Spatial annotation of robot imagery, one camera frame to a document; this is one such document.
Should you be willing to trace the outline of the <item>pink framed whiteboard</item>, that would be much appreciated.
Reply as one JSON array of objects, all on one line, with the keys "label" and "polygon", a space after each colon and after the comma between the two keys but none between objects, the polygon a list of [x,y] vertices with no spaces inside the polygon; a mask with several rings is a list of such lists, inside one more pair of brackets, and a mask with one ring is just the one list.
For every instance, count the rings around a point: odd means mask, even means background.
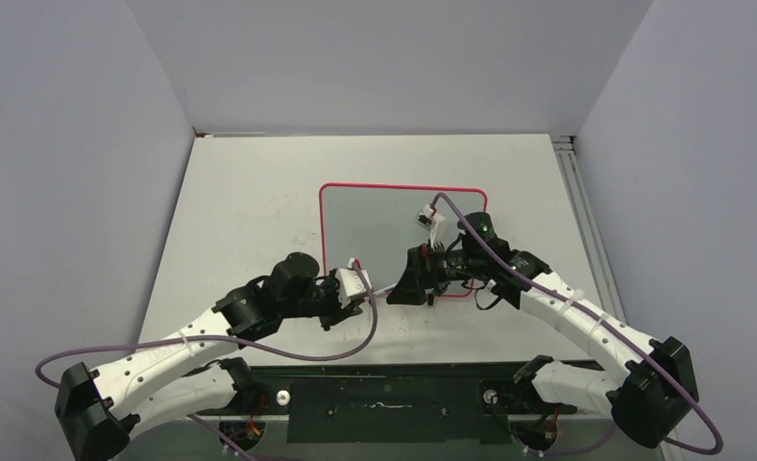
[{"label": "pink framed whiteboard", "polygon": [[377,289],[396,283],[409,248],[428,242],[416,215],[446,193],[469,214],[484,211],[487,194],[473,187],[329,182],[319,190],[322,264],[327,272],[356,258]]}]

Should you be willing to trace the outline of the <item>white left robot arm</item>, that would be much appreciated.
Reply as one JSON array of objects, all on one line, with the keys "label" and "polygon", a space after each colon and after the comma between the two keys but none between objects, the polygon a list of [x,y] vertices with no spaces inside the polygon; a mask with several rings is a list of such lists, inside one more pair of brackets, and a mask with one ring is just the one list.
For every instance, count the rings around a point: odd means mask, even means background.
[{"label": "white left robot arm", "polygon": [[134,437],[188,414],[225,407],[246,413],[257,387],[235,351],[263,350],[261,339],[286,319],[316,317],[330,329],[375,301],[357,260],[321,275],[313,256],[292,253],[169,336],[106,364],[70,366],[55,415],[75,459],[110,460]]}]

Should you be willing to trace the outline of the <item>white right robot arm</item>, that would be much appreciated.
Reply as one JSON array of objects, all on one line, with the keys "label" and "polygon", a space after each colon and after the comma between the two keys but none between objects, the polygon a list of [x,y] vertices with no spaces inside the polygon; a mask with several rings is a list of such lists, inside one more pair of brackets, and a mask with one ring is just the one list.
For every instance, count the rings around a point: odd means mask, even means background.
[{"label": "white right robot arm", "polygon": [[595,372],[540,355],[514,376],[516,402],[527,411],[548,403],[608,414],[635,443],[654,449],[698,401],[689,349],[678,339],[642,333],[587,300],[535,255],[512,249],[491,216],[472,212],[449,246],[430,243],[407,252],[390,304],[432,303],[452,282],[489,284],[498,301],[531,315],[584,350]]}]

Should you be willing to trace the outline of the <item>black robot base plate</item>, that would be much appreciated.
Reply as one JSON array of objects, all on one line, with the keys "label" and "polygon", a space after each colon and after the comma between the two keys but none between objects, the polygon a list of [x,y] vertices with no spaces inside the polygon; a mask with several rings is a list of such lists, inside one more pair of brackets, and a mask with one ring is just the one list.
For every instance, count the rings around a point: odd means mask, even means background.
[{"label": "black robot base plate", "polygon": [[255,366],[254,384],[219,417],[284,416],[290,443],[504,444],[503,420],[572,415],[515,384],[520,362]]}]

